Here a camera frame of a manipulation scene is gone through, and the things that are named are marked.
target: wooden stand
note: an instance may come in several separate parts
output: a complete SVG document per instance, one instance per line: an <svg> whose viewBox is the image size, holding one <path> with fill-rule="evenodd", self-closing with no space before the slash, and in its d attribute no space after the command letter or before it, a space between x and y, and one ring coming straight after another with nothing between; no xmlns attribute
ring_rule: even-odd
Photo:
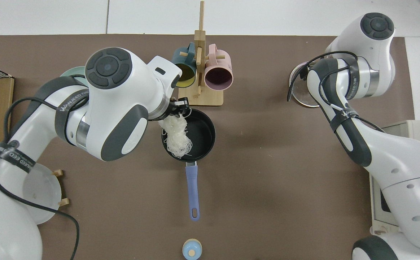
<svg viewBox="0 0 420 260"><path fill-rule="evenodd" d="M223 105L223 91L216 91L205 86L205 31L204 31L204 1L200 1L199 29L194 31L194 43L196 46L196 81L190 87L180 88L178 97L188 97L189 105L206 105L217 107Z"/></svg>

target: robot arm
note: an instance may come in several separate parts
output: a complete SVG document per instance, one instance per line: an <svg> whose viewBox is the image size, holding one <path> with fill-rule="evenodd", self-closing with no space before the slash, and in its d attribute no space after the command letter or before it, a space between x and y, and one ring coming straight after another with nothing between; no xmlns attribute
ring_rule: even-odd
<svg viewBox="0 0 420 260"><path fill-rule="evenodd" d="M102 49L88 59L85 74L89 86L68 76L44 84L35 97L51 107L32 101L0 144L0 157L11 158L0 159L0 184L12 194L23 197L26 174L56 136L112 161L136 147L148 120L176 109L170 97L181 70L159 56L146 65L125 49ZM41 254L40 233L26 206L0 192L0 260L39 260Z"/></svg>
<svg viewBox="0 0 420 260"><path fill-rule="evenodd" d="M393 22L379 13L355 20L327 51L350 51L357 59L333 54L318 61L307 74L307 86L347 154L377 180L405 238L420 249L420 142L368 127L348 103L388 90L394 78L393 32ZM390 247L400 259L407 257L398 245Z"/></svg>

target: brown tabletop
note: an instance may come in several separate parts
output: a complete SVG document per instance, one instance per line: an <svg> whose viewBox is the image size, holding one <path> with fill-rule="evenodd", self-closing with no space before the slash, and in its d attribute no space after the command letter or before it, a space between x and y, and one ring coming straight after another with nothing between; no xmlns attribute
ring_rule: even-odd
<svg viewBox="0 0 420 260"><path fill-rule="evenodd" d="M150 122L130 155L103 162L53 140L38 163L62 168L80 223L76 260L184 259L197 238L202 260L349 259L353 243L370 235L368 173L355 165L320 109L286 102L291 70L320 55L330 36L207 36L231 55L234 83L221 107L198 107L213 121L216 142L198 162L200 214L189 219L185 163L171 158L161 129ZM14 100L33 95L95 51L123 47L148 63L171 59L192 35L0 36L0 69L16 78ZM380 97L352 100L359 114L383 126L413 120L403 38L391 53L396 79ZM25 106L13 115L15 123ZM39 226L43 259L69 259L75 227L55 216Z"/></svg>

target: black strap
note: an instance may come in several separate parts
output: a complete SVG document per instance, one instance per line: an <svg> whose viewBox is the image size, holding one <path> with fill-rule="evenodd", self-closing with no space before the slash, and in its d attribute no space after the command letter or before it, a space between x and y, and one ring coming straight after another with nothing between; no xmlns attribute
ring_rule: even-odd
<svg viewBox="0 0 420 260"><path fill-rule="evenodd" d="M358 114L356 110L349 108L344 108L340 110L338 114L335 115L335 117L330 121L330 127L332 128L332 131L335 133L339 125L341 125L345 120L357 117Z"/></svg>
<svg viewBox="0 0 420 260"><path fill-rule="evenodd" d="M54 117L54 128L56 134L67 143L73 145L66 135L67 121L69 120L70 109L77 105L82 99L88 97L88 89L82 89L74 92L61 105L56 109L56 115Z"/></svg>
<svg viewBox="0 0 420 260"><path fill-rule="evenodd" d="M35 165L35 161L18 150L12 143L13 142L10 142L10 144L0 142L0 158L12 165L18 166L25 172L30 173L30 170L32 170Z"/></svg>

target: black saucepan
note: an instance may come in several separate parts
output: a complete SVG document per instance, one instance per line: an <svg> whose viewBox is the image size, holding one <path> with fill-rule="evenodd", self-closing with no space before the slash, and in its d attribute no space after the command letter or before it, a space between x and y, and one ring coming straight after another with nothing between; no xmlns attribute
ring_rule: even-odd
<svg viewBox="0 0 420 260"><path fill-rule="evenodd" d="M165 150L173 158L186 163L187 191L189 198L189 215L191 220L197 221L200 218L199 197L197 192L197 160L204 158L215 143L215 126L210 118L202 111L192 109L186 116L186 136L192 141L192 149L182 158L177 158L167 150L167 144L163 141L167 135L162 135L162 143Z"/></svg>

